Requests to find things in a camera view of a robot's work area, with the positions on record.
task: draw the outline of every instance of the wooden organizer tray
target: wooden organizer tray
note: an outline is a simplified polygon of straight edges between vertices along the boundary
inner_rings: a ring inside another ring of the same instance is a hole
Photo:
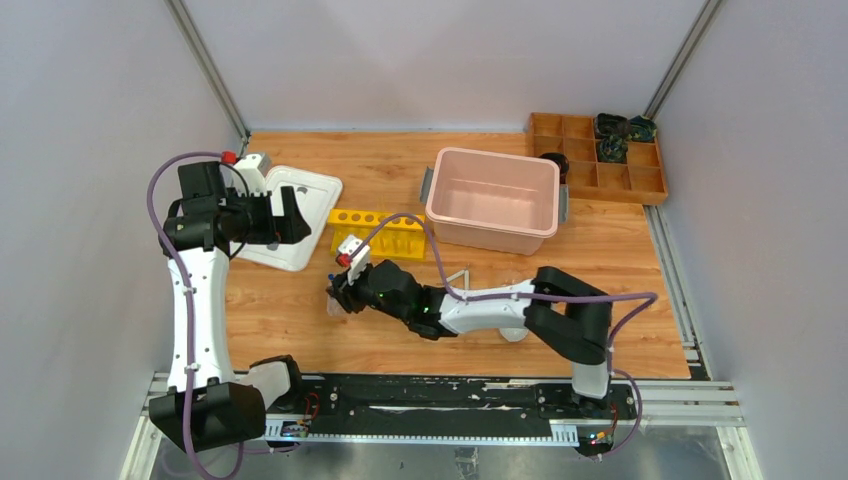
[[[573,198],[659,205],[668,196],[658,139],[627,142],[626,163],[598,161],[594,117],[533,113],[527,124],[527,156],[559,152],[568,158]]]

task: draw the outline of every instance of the wooden table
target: wooden table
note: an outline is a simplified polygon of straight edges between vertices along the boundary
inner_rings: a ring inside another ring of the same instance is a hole
[[[422,174],[446,146],[525,154],[523,134],[256,133],[251,152],[275,164],[340,178],[338,208],[423,213]],[[232,262],[227,333],[235,368],[291,354],[306,372],[569,376],[571,366],[532,334],[508,343],[497,330],[429,341],[399,321],[367,310],[327,314],[327,274],[340,268],[327,227],[305,270],[291,273]],[[533,256],[440,244],[448,274],[466,266],[471,287],[514,283],[553,265],[610,293],[656,291],[660,300],[616,341],[615,365],[637,377],[689,378],[651,235],[641,206],[572,200],[568,222]],[[438,284],[425,262],[399,261],[420,283]],[[616,304],[614,321],[634,306]]]

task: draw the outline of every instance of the robotic arm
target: robotic arm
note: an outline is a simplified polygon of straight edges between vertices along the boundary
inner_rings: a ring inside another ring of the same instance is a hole
[[[485,328],[526,328],[564,358],[571,360],[574,392],[602,401],[608,392],[607,335],[612,317],[609,302],[568,304],[565,314],[554,303],[520,296],[539,293],[559,296],[606,296],[582,280],[554,267],[541,267],[530,280],[486,290],[454,289],[464,301],[444,287],[421,285],[409,272],[384,260],[370,261],[366,246],[351,258],[361,241],[349,236],[339,246],[339,260],[348,269],[333,277],[330,297],[348,313],[365,307],[401,320],[419,336],[438,340]]]
[[[262,360],[235,381],[227,350],[226,279],[231,241],[294,244],[309,236],[311,229],[298,210],[292,187],[266,193],[262,174],[248,171],[246,177],[251,182],[245,181],[246,189],[226,188],[220,168],[221,163],[216,161],[179,167],[182,198],[171,205],[164,224],[192,280],[195,328],[193,332],[189,329],[186,303],[182,301],[185,287],[171,258],[174,356],[168,394],[151,400],[150,419],[185,449],[182,417],[187,369],[194,370],[191,429],[196,451],[261,436],[270,404],[280,397],[285,401],[286,395],[296,395],[301,381],[297,364],[288,356]],[[272,194],[281,196],[283,216],[273,214]],[[195,339],[195,362],[186,366],[189,335]]]

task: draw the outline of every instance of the white wall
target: white wall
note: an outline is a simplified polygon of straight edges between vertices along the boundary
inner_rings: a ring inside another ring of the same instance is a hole
[[[171,351],[147,182],[235,135],[164,2],[2,12],[0,477],[113,479]]]
[[[642,113],[703,0],[190,0],[245,121],[519,130]]]
[[[663,208],[765,478],[845,478],[848,4],[726,3],[659,115]]]

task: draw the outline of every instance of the pink container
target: pink container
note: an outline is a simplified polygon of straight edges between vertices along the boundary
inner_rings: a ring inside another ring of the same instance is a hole
[[[426,212],[442,242],[531,255],[556,233],[558,205],[554,162],[449,147]]]

